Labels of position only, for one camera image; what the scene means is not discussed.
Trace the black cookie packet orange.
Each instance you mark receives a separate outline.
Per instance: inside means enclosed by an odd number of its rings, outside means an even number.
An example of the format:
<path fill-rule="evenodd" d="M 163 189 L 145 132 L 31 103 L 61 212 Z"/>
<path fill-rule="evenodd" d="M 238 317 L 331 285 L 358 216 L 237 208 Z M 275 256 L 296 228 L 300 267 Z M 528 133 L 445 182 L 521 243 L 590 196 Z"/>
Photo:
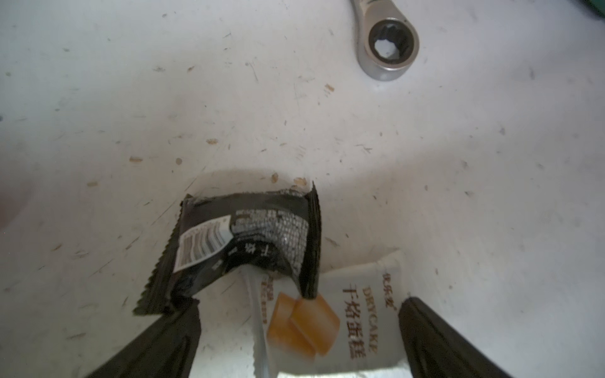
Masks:
<path fill-rule="evenodd" d="M 320 261 L 321 206 L 315 187 L 186 195 L 133 313 L 165 313 L 179 299 L 245 265 L 285 275 L 302 298 L 315 299 Z"/>

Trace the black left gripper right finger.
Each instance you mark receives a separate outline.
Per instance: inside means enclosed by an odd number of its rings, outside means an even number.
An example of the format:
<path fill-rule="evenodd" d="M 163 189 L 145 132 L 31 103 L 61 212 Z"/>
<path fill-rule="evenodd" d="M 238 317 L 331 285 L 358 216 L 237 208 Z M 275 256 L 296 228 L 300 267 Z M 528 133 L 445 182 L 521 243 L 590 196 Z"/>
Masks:
<path fill-rule="evenodd" d="M 402 303 L 399 322 L 413 378 L 510 378 L 418 297 Z"/>

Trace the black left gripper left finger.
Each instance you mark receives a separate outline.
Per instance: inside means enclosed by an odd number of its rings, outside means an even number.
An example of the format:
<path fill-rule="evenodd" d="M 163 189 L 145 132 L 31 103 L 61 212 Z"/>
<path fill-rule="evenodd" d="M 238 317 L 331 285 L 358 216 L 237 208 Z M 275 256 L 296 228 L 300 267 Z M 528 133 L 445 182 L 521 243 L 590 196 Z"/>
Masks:
<path fill-rule="evenodd" d="M 173 310 L 88 376 L 188 377 L 200 336 L 199 301 L 181 299 Z"/>

